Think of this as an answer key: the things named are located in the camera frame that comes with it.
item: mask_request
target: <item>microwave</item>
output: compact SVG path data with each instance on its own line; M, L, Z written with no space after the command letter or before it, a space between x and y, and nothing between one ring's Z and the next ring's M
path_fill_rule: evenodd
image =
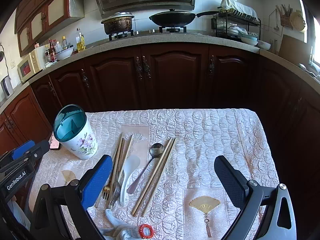
M48 46L44 45L35 48L32 52L28 53L23 60L18 64L18 71L22 83L29 80L32 76L39 71L45 69L45 51Z

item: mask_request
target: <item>white ceramic spoon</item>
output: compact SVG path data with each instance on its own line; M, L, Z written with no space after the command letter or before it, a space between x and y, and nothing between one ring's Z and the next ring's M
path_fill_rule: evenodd
M127 185L132 173L139 167L140 158L136 155L130 155L123 164L124 179L121 187L120 205L125 206L125 196L127 194Z

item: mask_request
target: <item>pot handle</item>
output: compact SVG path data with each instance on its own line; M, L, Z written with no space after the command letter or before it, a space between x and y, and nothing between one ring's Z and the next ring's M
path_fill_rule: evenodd
M197 17L201 17L203 15L212 15L212 14L216 14L218 13L219 11L207 11L207 12L202 12L202 13L197 13Z

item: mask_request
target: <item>table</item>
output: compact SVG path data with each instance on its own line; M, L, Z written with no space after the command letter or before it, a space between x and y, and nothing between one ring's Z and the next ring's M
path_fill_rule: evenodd
M141 111L118 111L87 113L99 147L89 160L79 160L65 148L49 151L44 155L36 174L29 198L33 210L41 185L51 187L64 183L61 171L73 171L80 179L86 170L92 168L103 154L114 155L122 125L148 126L148 146L156 142L165 144L170 137L177 143L172 158L161 179L160 186L146 217L131 215L140 192L144 188L153 161L146 170L136 192L127 196L127 206L117 202L112 211L116 218L132 225L150 224L156 231L155 239L206 239L203 213L188 205L200 195L213 196L221 204L209 213L212 240L221 239L232 224L239 209L235 208L214 172L213 162L218 155L224 155L231 165L242 172L247 179L255 179L262 186L275 187L278 175L263 127L257 115L247 109L162 109ZM131 182L137 178L142 167L137 169ZM108 228L105 201L88 212L98 228ZM248 235L252 239L262 218L264 208L260 208ZM78 236L66 207L63 207L69 229Z

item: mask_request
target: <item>cable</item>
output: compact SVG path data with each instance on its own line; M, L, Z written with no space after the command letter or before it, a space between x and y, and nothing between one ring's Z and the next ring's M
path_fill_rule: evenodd
M3 56L4 56L4 60L5 60L5 66L7 67L7 72L8 72L8 76L9 76L9 68L8 68L8 65L7 65L7 59L5 58L4 47L2 46L2 44L0 44L0 46L1 46L2 49L3 49Z

